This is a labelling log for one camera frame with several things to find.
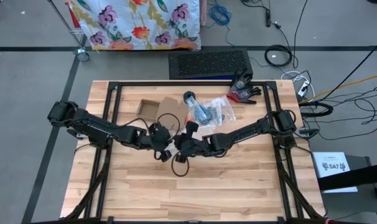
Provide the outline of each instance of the black metal frame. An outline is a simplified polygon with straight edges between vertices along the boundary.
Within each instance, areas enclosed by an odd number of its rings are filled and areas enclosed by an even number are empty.
[[[108,84],[108,89],[107,89],[107,95],[106,95],[106,101],[105,101],[105,107],[103,110],[103,119],[107,119],[108,117],[108,112],[109,112],[109,106],[111,103],[111,94],[113,90],[116,90],[116,99],[115,99],[115,104],[114,104],[114,110],[113,110],[113,115],[112,115],[112,123],[115,123],[118,117],[118,109],[119,109],[119,102],[121,99],[121,92],[122,92],[122,87],[124,86],[229,86],[230,82],[223,82],[223,81],[204,81],[204,82],[198,82],[198,81],[191,81],[191,82],[180,82],[180,81],[166,81],[166,82],[109,82]],[[274,98],[274,104],[276,107],[276,111],[282,110],[280,100],[279,100],[279,95],[277,92],[277,85],[275,81],[265,81],[265,82],[251,82],[251,85],[253,86],[261,86],[263,88],[263,95],[266,103],[266,109],[268,113],[272,111],[272,104],[271,104],[271,99],[269,96],[268,90],[271,90],[273,92],[273,98]],[[272,128],[275,128],[274,122],[272,121],[272,117],[269,117],[270,119],[270,124]],[[275,136],[272,136],[272,142],[273,142],[273,148],[274,148],[274,154],[276,158],[276,163],[281,161],[281,154],[280,154],[280,145],[278,144],[278,141]],[[106,184],[107,184],[107,177],[108,177],[108,171],[109,171],[109,164],[111,160],[111,151],[112,151],[112,143],[110,144],[110,147],[108,149],[96,149],[95,153],[95,158],[93,162],[93,168],[92,168],[92,173],[91,173],[91,179],[90,179],[90,188],[89,190],[94,190],[96,189],[96,186],[94,186],[95,182],[99,182],[99,176],[97,175],[98,173],[98,168],[100,164],[100,158],[101,158],[101,151],[106,150],[106,155],[105,155],[105,162],[103,164],[102,168],[102,178],[101,178],[101,185],[100,185],[100,193],[98,197],[98,204],[96,208],[96,216],[95,217],[90,217],[91,215],[91,203],[92,203],[92,198],[93,198],[93,193],[90,194],[90,198],[88,200],[88,203],[85,207],[85,212],[83,219],[77,219],[79,217],[79,214],[74,216],[73,218],[67,218],[67,219],[62,219],[59,221],[52,221],[52,222],[41,222],[43,224],[56,224],[56,223],[107,223],[107,224],[143,224],[143,223],[151,223],[151,224],[167,224],[167,223],[173,223],[173,224],[183,224],[187,222],[118,222],[118,221],[113,221],[113,217],[110,217],[107,222],[101,221],[101,215],[103,211],[103,205],[104,205],[104,199],[105,199],[105,193],[106,193]],[[292,157],[291,157],[291,152],[286,149],[286,157],[287,157],[287,167],[289,169],[289,176],[295,186],[297,185],[296,182],[296,176],[295,176],[295,170],[292,162]],[[281,167],[277,165],[277,172],[280,173]],[[282,195],[282,202],[284,206],[284,211],[286,214],[286,219],[292,218],[292,213],[291,213],[291,208],[289,206],[289,199],[288,199],[288,193],[287,193],[287,187],[286,187],[286,182],[284,179],[279,175],[279,183],[280,183],[280,188],[281,188],[281,195]],[[294,198],[295,200],[295,205],[296,205],[296,210],[297,210],[297,216],[298,218],[303,218],[303,211],[302,211],[302,206],[300,205],[299,201]],[[281,217],[276,217],[276,221],[270,221],[270,222],[223,222],[223,223],[256,223],[256,224],[272,224],[272,223],[284,223],[284,220]],[[215,222],[193,222],[193,223],[215,223]]]

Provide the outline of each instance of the wooden tabletop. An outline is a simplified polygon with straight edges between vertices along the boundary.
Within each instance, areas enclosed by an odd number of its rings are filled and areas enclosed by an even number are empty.
[[[276,82],[282,108],[292,110],[297,116],[297,127],[301,127],[292,82]],[[107,86],[107,81],[94,81],[86,106],[90,113],[99,117],[103,113]],[[181,100],[188,90],[193,91],[197,101],[201,102],[225,95],[228,86],[124,86],[117,124],[136,118],[142,98],[161,101],[169,96]],[[115,93],[112,99],[109,118]],[[254,96],[253,99],[258,101],[256,105],[230,102],[236,121],[218,128],[215,133],[230,132],[262,118],[266,114],[264,97]],[[139,121],[132,125],[144,128]],[[296,140],[299,146],[308,149],[303,139]],[[87,140],[79,141],[78,146],[87,143]],[[88,190],[94,155],[95,149],[90,146],[75,154],[61,217],[68,215]],[[293,148],[292,160],[300,191],[323,215],[325,211],[310,154]],[[296,216],[293,196],[290,190],[288,192],[292,214]],[[92,215],[96,210],[97,195]],[[114,216],[115,220],[148,221],[276,221],[285,213],[271,137],[262,135],[240,142],[223,158],[190,158],[190,172],[185,177],[172,173],[170,161],[154,160],[152,151],[137,151],[116,142],[113,144],[102,219],[106,220],[108,216]]]

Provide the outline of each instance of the blue cable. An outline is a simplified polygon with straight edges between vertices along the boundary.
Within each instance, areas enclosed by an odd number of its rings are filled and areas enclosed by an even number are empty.
[[[233,16],[231,12],[227,11],[226,7],[223,7],[218,4],[218,1],[215,0],[215,4],[209,4],[212,7],[208,11],[209,17],[213,19],[215,22],[212,24],[212,26],[207,26],[207,28],[213,27],[215,24],[218,24],[219,26],[226,26],[227,33],[226,33],[226,42],[230,44],[231,46],[235,46],[234,44],[230,43],[227,40],[227,35],[230,32],[230,28],[227,26],[230,23],[231,17]]]

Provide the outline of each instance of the cardboard piece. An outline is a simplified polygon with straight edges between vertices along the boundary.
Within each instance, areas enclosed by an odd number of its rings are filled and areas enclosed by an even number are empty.
[[[160,103],[142,99],[136,111],[136,116],[146,121],[156,122],[158,118],[165,113],[175,115],[179,119],[180,128],[184,128],[187,105],[183,101],[179,103],[177,100],[170,97],[165,97]],[[164,115],[159,122],[168,130],[177,130],[179,126],[176,119],[167,114]]]

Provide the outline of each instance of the black vent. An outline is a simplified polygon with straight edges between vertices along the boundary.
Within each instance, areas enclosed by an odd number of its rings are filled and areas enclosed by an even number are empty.
[[[242,69],[253,73],[246,49],[169,54],[170,79],[231,76]]]

